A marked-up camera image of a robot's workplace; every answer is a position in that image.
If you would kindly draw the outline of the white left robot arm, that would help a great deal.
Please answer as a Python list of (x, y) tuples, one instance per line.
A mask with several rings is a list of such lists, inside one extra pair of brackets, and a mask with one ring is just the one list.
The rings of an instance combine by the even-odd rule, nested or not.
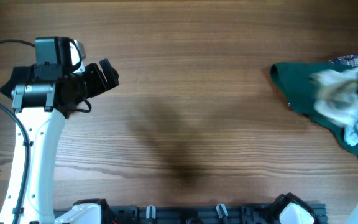
[(119, 86), (109, 60), (83, 64), (80, 42), (38, 37), (36, 62), (14, 67), (0, 92), (12, 100), (16, 143), (0, 223), (53, 223), (53, 177), (66, 119), (80, 103)]

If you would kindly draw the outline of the white beige garment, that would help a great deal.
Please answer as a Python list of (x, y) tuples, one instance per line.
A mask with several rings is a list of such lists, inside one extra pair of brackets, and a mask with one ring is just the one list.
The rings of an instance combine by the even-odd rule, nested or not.
[(358, 121), (358, 67), (322, 70), (310, 79), (316, 85), (313, 107), (320, 115), (340, 127)]

